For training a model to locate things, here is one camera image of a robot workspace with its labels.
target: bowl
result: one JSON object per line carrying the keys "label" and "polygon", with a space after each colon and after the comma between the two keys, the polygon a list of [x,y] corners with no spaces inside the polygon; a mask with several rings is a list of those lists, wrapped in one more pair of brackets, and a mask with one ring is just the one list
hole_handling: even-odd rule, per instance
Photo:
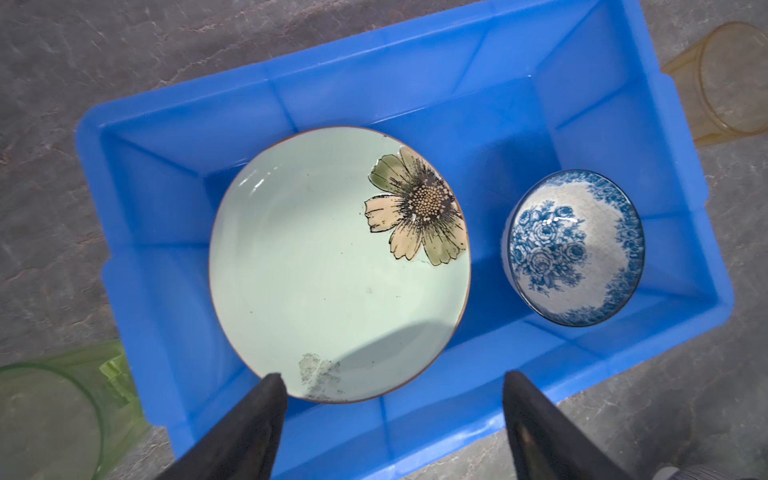
{"label": "bowl", "polygon": [[401,141],[357,127],[288,137],[237,175],[217,212],[210,290],[223,331],[291,396],[359,402],[414,379],[464,312],[457,200]]}
{"label": "bowl", "polygon": [[507,278],[539,315],[565,326],[611,318],[643,273],[645,238],[629,197],[588,170],[565,170],[533,186],[502,238]]}

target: gray countertop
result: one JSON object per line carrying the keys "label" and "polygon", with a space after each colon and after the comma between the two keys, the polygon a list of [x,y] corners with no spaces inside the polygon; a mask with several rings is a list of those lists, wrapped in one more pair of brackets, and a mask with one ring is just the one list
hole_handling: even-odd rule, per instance
{"label": "gray countertop", "polygon": [[[92,105],[262,61],[466,0],[0,0],[0,365],[114,338],[109,256],[74,149]],[[765,0],[641,1],[662,63]],[[700,150],[736,290],[730,321],[563,401],[621,467],[668,462],[768,477],[768,136]],[[172,462],[154,429],[111,478]],[[503,432],[411,478],[511,478]]]}

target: green glass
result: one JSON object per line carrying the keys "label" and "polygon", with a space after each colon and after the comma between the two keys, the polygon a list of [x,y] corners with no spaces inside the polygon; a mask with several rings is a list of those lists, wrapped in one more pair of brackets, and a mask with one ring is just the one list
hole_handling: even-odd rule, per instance
{"label": "green glass", "polygon": [[118,341],[0,367],[0,478],[103,478],[148,429]]}

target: blue container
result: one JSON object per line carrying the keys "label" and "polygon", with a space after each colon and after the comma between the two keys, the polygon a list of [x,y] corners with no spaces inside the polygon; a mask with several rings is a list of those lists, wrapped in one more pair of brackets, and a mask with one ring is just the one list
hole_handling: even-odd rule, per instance
{"label": "blue container", "polygon": [[[291,399],[275,478],[397,478],[501,429],[507,370],[557,402],[729,316],[707,185],[637,2],[486,0],[85,115],[77,145],[112,253],[104,283],[144,410],[177,455],[258,382],[210,301],[223,193],[272,143],[338,124],[400,138],[443,173],[468,224],[472,290],[447,350],[407,386],[352,405]],[[533,313],[499,258],[518,199],[568,168],[621,186],[647,235],[634,298],[583,329]]]}

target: blue and white bowl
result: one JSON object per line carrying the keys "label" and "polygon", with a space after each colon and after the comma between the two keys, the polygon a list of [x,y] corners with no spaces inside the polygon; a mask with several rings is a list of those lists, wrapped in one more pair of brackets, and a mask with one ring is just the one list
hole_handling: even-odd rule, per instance
{"label": "blue and white bowl", "polygon": [[504,270],[525,302],[552,322],[604,322],[632,297],[643,273],[637,211],[613,182],[565,170],[536,184],[502,238]]}

